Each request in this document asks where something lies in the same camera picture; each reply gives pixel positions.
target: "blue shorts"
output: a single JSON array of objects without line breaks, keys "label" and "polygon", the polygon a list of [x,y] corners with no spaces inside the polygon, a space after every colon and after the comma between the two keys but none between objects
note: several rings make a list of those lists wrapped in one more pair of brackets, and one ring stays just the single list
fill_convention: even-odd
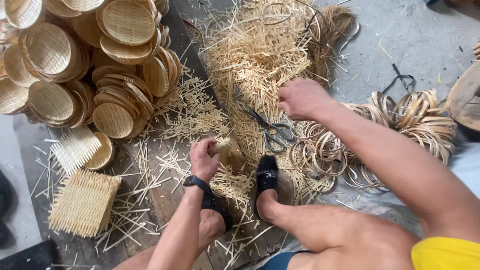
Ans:
[{"label": "blue shorts", "polygon": [[302,250],[297,252],[284,252],[271,258],[265,265],[258,270],[287,270],[288,263],[292,257],[297,253],[309,252],[308,250]]}]

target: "stack of bamboo baskets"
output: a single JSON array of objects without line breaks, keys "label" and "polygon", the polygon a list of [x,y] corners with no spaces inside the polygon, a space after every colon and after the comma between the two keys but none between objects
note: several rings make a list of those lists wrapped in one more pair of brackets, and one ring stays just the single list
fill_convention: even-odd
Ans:
[{"label": "stack of bamboo baskets", "polygon": [[154,99],[173,90],[182,72],[168,49],[169,28],[160,23],[168,6],[168,0],[0,0],[7,47],[0,113],[24,113],[52,127],[95,123],[111,138],[139,135]]}]

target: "scissors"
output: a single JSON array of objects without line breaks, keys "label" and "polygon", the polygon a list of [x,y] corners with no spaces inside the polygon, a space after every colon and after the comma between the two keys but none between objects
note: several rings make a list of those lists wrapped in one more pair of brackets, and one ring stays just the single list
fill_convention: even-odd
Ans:
[{"label": "scissors", "polygon": [[[290,132],[290,126],[287,125],[287,124],[284,124],[284,123],[273,123],[273,124],[270,124],[269,122],[267,122],[262,116],[260,116],[260,114],[258,114],[254,109],[252,109],[251,107],[249,106],[246,106],[246,110],[245,112],[250,115],[253,119],[255,119],[257,121],[257,123],[262,126],[264,128],[264,140],[265,140],[265,146],[268,148],[268,150],[274,152],[274,153],[280,153],[282,152],[283,150],[285,150],[285,144],[283,144],[282,141],[280,141],[279,139],[275,138],[273,135],[271,135],[268,130],[270,128],[273,128],[275,129],[278,134],[280,134],[280,136],[282,136],[282,138],[284,138],[285,140],[291,142],[295,139],[295,137],[293,136],[293,134],[291,134]],[[282,130],[280,130],[280,128],[286,128],[288,130],[288,133],[291,134],[291,136],[285,134]],[[276,142],[278,145],[280,145],[280,149],[277,150],[277,149],[274,149],[273,147],[270,146],[270,140],[271,141],[274,141]]]}]

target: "yellow shorts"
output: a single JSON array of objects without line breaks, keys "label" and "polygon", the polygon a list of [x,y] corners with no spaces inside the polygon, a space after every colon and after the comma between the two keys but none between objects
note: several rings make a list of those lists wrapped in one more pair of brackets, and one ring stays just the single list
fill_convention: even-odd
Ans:
[{"label": "yellow shorts", "polygon": [[412,248],[416,270],[480,270],[480,244],[462,239],[432,237]]}]

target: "scissor handle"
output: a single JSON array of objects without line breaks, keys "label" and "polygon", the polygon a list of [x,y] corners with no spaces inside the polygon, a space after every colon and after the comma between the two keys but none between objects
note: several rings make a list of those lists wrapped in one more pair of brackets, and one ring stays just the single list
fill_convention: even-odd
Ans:
[{"label": "scissor handle", "polygon": [[[273,137],[269,132],[268,128],[265,128],[264,132],[264,140],[265,140],[265,147],[267,147],[268,150],[274,152],[274,153],[281,153],[283,150],[285,150],[285,145],[277,138]],[[270,140],[276,142],[278,145],[280,145],[280,149],[273,149],[273,147],[270,146]]]},{"label": "scissor handle", "polygon": [[[271,127],[273,127],[280,134],[280,136],[282,136],[282,138],[284,138],[285,140],[291,142],[295,139],[292,132],[290,132],[290,126],[289,125],[287,125],[285,123],[273,123],[273,124],[271,124]],[[285,134],[285,132],[280,129],[281,127],[286,128],[290,135]]]}]

